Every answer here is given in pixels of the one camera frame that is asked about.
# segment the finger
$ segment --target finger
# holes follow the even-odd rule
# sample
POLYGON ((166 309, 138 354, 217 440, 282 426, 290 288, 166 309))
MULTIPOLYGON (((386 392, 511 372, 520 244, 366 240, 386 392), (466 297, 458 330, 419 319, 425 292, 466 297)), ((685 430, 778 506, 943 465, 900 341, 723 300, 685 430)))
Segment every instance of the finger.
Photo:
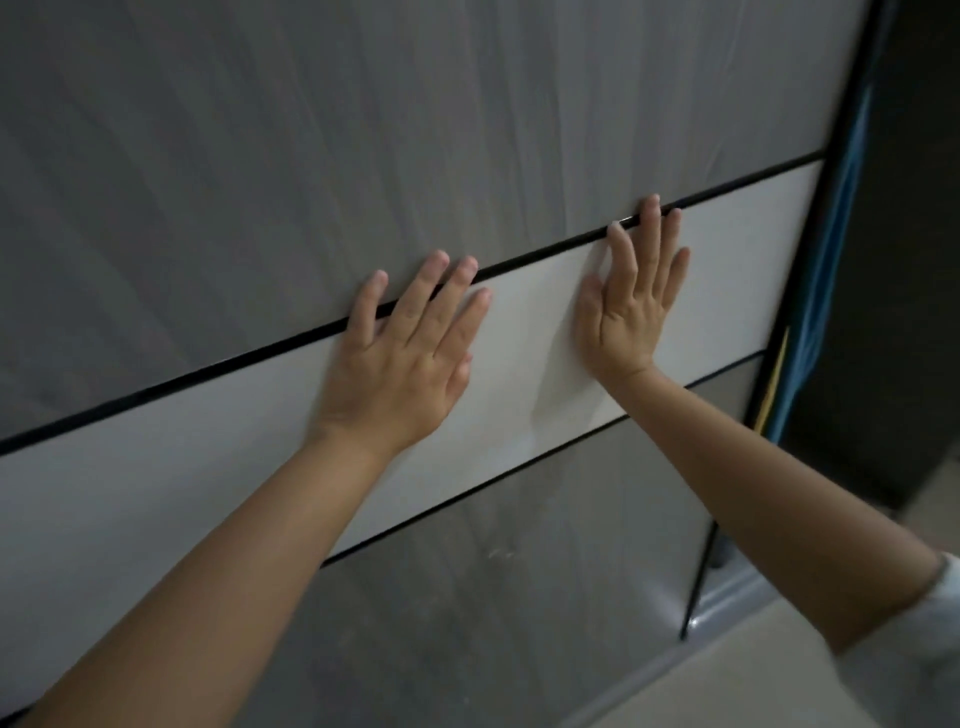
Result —
POLYGON ((443 251, 434 251, 427 257, 420 266, 414 282, 396 302, 390 321, 383 328, 385 336, 404 344, 410 340, 420 322, 420 316, 423 315, 423 309, 430 300, 430 294, 433 293, 449 262, 449 255, 443 251))
POLYGON ((666 288, 667 278, 673 267, 674 255, 680 244, 680 222, 680 209, 674 207, 660 224, 660 261, 657 264, 657 276, 654 278, 653 287, 653 295, 657 301, 662 300, 663 290, 666 288))
POLYGON ((453 369, 467 355, 467 349, 473 343, 480 324, 483 323, 487 311, 490 309, 492 292, 489 288, 477 291, 467 307, 460 312, 456 321, 441 340, 434 353, 434 358, 442 361, 449 369, 453 369))
POLYGON ((610 275, 607 278, 607 310, 610 313, 623 315, 634 297, 636 282, 636 258, 634 245, 619 223, 610 223, 607 226, 607 245, 613 259, 610 275))
POLYGON ((673 307, 673 302, 677 300, 677 295, 684 285, 686 270, 690 267, 690 249, 680 248, 677 254, 673 256, 673 262, 670 263, 670 274, 666 278, 666 285, 663 288, 662 305, 666 310, 673 307))
POLYGON ((650 195, 640 204, 640 226, 634 233, 636 249, 635 295, 650 295, 660 260, 660 195, 650 195))
POLYGON ((470 361, 472 360, 473 354, 468 353, 464 356, 446 383, 446 402, 447 406, 451 409, 460 397, 464 395, 464 392, 467 390, 467 385, 470 384, 470 361))
POLYGON ((423 312, 423 318, 414 332, 411 343, 423 347, 425 351, 433 352, 437 349, 440 340, 444 338, 446 330, 450 328, 457 313, 457 306, 477 275, 476 258, 468 255, 457 266, 440 293, 431 301, 423 312))
POLYGON ((344 343, 348 346, 365 349, 373 342, 376 307, 386 288, 387 274, 384 271, 375 271, 360 288, 344 332, 344 343))
POLYGON ((573 337, 578 347, 592 344, 600 338, 603 320, 603 281, 596 274, 584 278, 574 311, 573 337))

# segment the yellow strip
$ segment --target yellow strip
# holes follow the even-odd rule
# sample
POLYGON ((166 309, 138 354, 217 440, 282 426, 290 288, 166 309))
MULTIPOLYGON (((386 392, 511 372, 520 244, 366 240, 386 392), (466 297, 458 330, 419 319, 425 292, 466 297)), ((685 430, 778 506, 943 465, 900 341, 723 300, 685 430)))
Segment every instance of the yellow strip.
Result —
POLYGON ((767 418, 770 416, 770 410, 773 409, 774 400, 777 398, 777 384, 780 382, 780 370, 783 369, 783 359, 786 357, 786 341, 790 338, 790 327, 783 332, 783 342, 780 344, 780 353, 777 354, 777 364, 774 365, 774 371, 770 374, 770 381, 767 382, 767 391, 763 395, 763 402, 760 404, 760 411, 756 415, 754 423, 754 432, 763 434, 763 428, 767 424, 767 418))

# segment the white panel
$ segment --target white panel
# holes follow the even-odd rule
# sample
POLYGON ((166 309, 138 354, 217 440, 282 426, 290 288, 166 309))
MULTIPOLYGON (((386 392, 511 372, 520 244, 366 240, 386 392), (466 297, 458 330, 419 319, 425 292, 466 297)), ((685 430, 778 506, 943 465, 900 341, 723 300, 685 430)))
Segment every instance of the white panel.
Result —
MULTIPOLYGON (((689 383, 766 345, 819 164, 692 207, 690 277, 659 363, 689 383)), ((622 414, 570 342, 603 244, 489 280, 472 382, 336 549, 622 414)), ((335 339, 0 459, 0 715, 35 699, 300 442, 335 339)))

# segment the right hand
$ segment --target right hand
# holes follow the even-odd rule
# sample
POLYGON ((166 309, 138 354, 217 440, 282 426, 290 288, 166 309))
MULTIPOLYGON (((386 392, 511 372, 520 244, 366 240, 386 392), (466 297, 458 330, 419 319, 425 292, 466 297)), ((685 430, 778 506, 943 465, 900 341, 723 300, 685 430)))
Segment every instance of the right hand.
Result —
POLYGON ((663 321, 677 300, 690 262, 680 248, 681 212, 660 216, 660 197, 640 203, 633 235, 607 227, 612 266, 606 283, 584 279, 577 302, 574 338, 588 371, 608 392, 653 369, 663 321))

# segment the wrist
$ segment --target wrist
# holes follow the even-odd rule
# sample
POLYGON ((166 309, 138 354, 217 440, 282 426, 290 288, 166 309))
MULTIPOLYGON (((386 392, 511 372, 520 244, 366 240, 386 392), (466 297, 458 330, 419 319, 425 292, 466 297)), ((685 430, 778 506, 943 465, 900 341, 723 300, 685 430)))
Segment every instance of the wrist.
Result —
POLYGON ((352 462, 369 467, 377 475, 386 470, 396 453, 383 442, 350 427, 323 426, 311 433, 300 451, 310 454, 318 451, 345 456, 352 462))
POLYGON ((610 393, 611 397, 613 397, 621 407, 626 409, 627 403, 635 400, 637 395, 641 395, 650 388, 657 386, 665 379, 666 376, 663 372, 653 364, 650 364, 643 369, 620 375, 609 384, 607 382, 601 383, 610 393))

